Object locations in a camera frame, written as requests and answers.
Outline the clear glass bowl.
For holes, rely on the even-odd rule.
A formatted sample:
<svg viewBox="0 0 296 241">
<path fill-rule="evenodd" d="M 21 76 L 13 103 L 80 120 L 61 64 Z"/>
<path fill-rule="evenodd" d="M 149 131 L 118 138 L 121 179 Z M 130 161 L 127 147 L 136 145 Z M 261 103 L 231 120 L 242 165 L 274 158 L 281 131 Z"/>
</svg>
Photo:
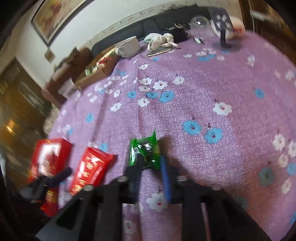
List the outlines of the clear glass bowl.
<svg viewBox="0 0 296 241">
<path fill-rule="evenodd" d="M 191 30 L 195 30 L 198 33 L 205 33 L 211 30 L 210 22 L 204 16 L 195 16 L 189 22 Z"/>
</svg>

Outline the framed horse painting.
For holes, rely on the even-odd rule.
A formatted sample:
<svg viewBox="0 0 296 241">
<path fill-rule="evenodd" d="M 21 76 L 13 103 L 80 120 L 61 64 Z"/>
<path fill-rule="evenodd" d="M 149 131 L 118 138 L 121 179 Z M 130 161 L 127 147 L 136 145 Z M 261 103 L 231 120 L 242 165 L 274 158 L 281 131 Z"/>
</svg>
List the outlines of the framed horse painting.
<svg viewBox="0 0 296 241">
<path fill-rule="evenodd" d="M 92 1 L 49 0 L 42 1 L 31 23 L 46 46 L 51 46 L 61 30 Z"/>
</svg>

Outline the gold wall plaque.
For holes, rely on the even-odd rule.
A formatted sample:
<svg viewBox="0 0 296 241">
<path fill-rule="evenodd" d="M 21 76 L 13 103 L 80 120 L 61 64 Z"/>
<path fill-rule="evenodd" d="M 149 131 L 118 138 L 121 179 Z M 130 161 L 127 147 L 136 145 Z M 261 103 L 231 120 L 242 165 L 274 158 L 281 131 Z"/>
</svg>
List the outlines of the gold wall plaque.
<svg viewBox="0 0 296 241">
<path fill-rule="evenodd" d="M 47 49 L 44 56 L 49 63 L 52 63 L 52 61 L 55 59 L 55 54 L 50 49 Z"/>
</svg>

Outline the green candy packet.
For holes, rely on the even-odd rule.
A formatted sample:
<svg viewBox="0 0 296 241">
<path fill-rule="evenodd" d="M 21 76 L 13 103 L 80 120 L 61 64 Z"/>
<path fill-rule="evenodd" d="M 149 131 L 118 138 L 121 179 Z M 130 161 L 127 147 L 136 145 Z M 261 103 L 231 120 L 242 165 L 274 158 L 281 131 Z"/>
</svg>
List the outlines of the green candy packet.
<svg viewBox="0 0 296 241">
<path fill-rule="evenodd" d="M 137 163 L 138 156 L 142 155 L 144 159 L 144 169 L 160 169 L 160 149 L 157 140 L 156 131 L 151 136 L 145 138 L 134 138 L 130 141 L 129 148 L 129 166 Z"/>
</svg>

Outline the red gift box tray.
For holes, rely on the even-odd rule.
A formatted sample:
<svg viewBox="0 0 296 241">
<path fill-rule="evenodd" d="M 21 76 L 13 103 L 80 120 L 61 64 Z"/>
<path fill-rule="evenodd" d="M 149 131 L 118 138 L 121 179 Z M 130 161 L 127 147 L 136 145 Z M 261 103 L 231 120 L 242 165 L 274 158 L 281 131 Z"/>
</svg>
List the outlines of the red gift box tray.
<svg viewBox="0 0 296 241">
<path fill-rule="evenodd" d="M 38 140 L 31 158 L 29 182 L 38 176 L 54 177 L 66 166 L 72 149 L 72 144 L 64 138 Z M 45 202 L 41 210 L 49 217 L 54 216 L 58 206 L 59 187 L 50 188 L 45 193 Z"/>
</svg>

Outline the wooden glass-panel door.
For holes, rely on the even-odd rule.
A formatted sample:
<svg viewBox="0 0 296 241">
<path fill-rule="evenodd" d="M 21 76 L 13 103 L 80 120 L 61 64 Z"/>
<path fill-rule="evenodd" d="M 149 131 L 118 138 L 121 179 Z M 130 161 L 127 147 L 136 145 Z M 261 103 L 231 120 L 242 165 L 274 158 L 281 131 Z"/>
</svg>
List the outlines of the wooden glass-panel door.
<svg viewBox="0 0 296 241">
<path fill-rule="evenodd" d="M 10 61 L 1 72 L 1 151 L 18 188 L 28 182 L 31 157 L 37 140 L 46 137 L 43 125 L 50 109 L 41 87 L 17 59 Z"/>
</svg>

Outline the black leather sofa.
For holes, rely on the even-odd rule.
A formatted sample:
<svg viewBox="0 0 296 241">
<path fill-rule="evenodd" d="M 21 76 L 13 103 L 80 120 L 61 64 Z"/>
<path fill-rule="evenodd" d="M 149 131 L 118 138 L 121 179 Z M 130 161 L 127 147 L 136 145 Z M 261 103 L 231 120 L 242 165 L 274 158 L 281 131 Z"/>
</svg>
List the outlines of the black leather sofa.
<svg viewBox="0 0 296 241">
<path fill-rule="evenodd" d="M 181 24 L 187 29 L 189 28 L 189 22 L 195 16 L 203 16 L 210 19 L 208 8 L 205 6 L 198 6 L 193 4 L 191 6 L 175 6 L 153 15 L 146 16 L 142 20 L 138 20 L 135 23 L 128 24 L 126 27 L 121 27 L 102 40 L 95 41 L 94 46 L 91 48 L 93 56 L 97 56 L 101 51 L 108 47 L 125 40 L 129 37 L 136 36 L 138 40 L 143 40 L 145 36 L 150 33 L 163 34 L 167 32 L 169 28 L 175 26 L 175 24 Z"/>
</svg>

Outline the purple floral tablecloth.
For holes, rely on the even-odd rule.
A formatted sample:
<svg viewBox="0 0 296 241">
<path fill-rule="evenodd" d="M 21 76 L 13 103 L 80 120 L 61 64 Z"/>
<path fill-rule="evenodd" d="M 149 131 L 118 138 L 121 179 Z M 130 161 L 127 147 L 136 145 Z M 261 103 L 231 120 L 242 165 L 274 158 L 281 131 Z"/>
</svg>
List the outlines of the purple floral tablecloth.
<svg viewBox="0 0 296 241">
<path fill-rule="evenodd" d="M 160 151 L 197 183 L 221 185 L 272 240 L 295 221 L 295 65 L 252 32 L 238 52 L 193 40 L 120 60 L 110 77 L 75 92 L 49 134 L 115 154 L 121 175 L 134 138 L 156 133 Z"/>
</svg>

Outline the brown cardboard snack box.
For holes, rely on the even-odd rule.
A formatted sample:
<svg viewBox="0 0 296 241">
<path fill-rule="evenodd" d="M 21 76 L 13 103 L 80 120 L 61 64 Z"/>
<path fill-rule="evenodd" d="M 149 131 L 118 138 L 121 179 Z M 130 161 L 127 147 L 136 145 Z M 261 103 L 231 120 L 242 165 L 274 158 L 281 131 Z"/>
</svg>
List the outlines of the brown cardboard snack box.
<svg viewBox="0 0 296 241">
<path fill-rule="evenodd" d="M 115 45 L 99 53 L 75 81 L 75 86 L 81 90 L 89 85 L 103 80 L 111 75 L 120 57 L 115 53 Z"/>
</svg>

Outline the clear plastic water cup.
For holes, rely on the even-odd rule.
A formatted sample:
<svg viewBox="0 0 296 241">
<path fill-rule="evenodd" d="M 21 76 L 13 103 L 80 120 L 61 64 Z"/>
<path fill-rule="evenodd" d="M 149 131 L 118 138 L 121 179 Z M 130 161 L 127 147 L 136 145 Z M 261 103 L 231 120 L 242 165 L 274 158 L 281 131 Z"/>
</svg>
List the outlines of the clear plastic water cup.
<svg viewBox="0 0 296 241">
<path fill-rule="evenodd" d="M 72 78 L 67 79 L 63 85 L 59 88 L 58 93 L 69 99 L 71 95 L 77 90 L 76 85 L 74 84 Z"/>
</svg>

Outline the white ceramic mug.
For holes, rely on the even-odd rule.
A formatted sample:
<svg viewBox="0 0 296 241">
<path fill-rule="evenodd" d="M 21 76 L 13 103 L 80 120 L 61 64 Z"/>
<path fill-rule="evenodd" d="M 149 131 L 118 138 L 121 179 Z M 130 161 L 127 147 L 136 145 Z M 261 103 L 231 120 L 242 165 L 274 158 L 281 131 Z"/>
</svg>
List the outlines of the white ceramic mug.
<svg viewBox="0 0 296 241">
<path fill-rule="evenodd" d="M 126 59 L 135 56 L 140 50 L 141 46 L 136 36 L 129 37 L 115 46 L 115 54 Z"/>
</svg>

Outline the red snack packet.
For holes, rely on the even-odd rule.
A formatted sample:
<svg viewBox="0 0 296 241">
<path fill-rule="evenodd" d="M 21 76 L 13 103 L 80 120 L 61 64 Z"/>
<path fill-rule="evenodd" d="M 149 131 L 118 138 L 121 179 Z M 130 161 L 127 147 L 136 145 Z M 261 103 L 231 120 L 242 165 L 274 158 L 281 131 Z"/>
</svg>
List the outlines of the red snack packet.
<svg viewBox="0 0 296 241">
<path fill-rule="evenodd" d="M 70 186 L 70 194 L 75 196 L 85 185 L 99 186 L 102 182 L 109 164 L 114 160 L 113 154 L 93 147 L 86 147 L 85 152 L 75 171 Z"/>
</svg>

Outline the white cloth gloves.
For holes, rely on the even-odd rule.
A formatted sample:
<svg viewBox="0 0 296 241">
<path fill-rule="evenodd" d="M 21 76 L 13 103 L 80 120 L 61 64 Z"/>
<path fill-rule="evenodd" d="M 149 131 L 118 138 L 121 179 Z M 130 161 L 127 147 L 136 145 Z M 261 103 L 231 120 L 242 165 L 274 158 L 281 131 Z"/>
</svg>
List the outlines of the white cloth gloves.
<svg viewBox="0 0 296 241">
<path fill-rule="evenodd" d="M 174 42 L 174 36 L 170 33 L 164 33 L 163 35 L 150 33 L 144 38 L 144 42 L 147 44 L 148 52 L 156 51 L 160 47 L 179 49 L 178 44 Z"/>
</svg>

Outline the black phone stand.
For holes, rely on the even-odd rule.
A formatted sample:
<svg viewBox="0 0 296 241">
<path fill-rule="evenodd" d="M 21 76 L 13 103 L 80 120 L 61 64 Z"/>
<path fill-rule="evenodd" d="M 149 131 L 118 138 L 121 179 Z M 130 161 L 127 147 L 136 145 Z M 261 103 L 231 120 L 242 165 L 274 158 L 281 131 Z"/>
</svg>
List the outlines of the black phone stand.
<svg viewBox="0 0 296 241">
<path fill-rule="evenodd" d="M 220 33 L 219 42 L 213 43 L 213 48 L 221 51 L 237 52 L 240 50 L 240 44 L 228 43 L 226 41 L 226 31 L 233 30 L 232 22 L 226 9 L 223 8 L 208 8 L 211 20 L 217 32 Z"/>
</svg>

